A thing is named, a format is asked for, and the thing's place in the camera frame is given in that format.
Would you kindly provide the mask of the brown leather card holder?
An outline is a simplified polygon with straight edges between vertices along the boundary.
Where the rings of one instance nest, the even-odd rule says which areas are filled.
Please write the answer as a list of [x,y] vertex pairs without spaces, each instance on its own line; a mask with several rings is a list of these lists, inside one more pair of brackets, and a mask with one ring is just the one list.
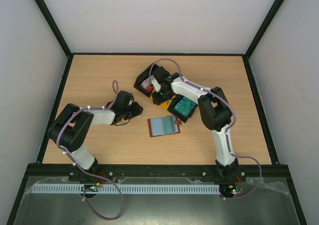
[[176,116],[165,116],[148,119],[150,137],[159,137],[180,133],[180,120]]

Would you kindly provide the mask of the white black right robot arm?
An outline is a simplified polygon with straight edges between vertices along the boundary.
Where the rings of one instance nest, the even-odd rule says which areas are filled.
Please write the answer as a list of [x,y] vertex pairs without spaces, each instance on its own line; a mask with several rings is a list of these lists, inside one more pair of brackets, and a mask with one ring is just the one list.
[[238,167],[230,138],[231,117],[233,110],[221,88],[203,87],[189,81],[179,73],[170,74],[162,66],[149,72],[150,83],[155,92],[152,94],[153,103],[160,105],[174,95],[187,97],[195,102],[200,111],[203,124],[212,132],[216,146],[217,175],[223,181],[230,180]]

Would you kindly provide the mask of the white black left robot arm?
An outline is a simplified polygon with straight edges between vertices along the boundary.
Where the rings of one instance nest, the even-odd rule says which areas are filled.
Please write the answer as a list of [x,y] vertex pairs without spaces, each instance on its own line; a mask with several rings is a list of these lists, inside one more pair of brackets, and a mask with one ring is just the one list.
[[95,173],[97,159],[84,144],[88,130],[96,125],[118,126],[121,121],[129,122],[141,115],[143,107],[133,94],[119,91],[115,98],[102,107],[81,108],[67,104],[48,129],[48,137],[66,154],[75,166],[88,173]]

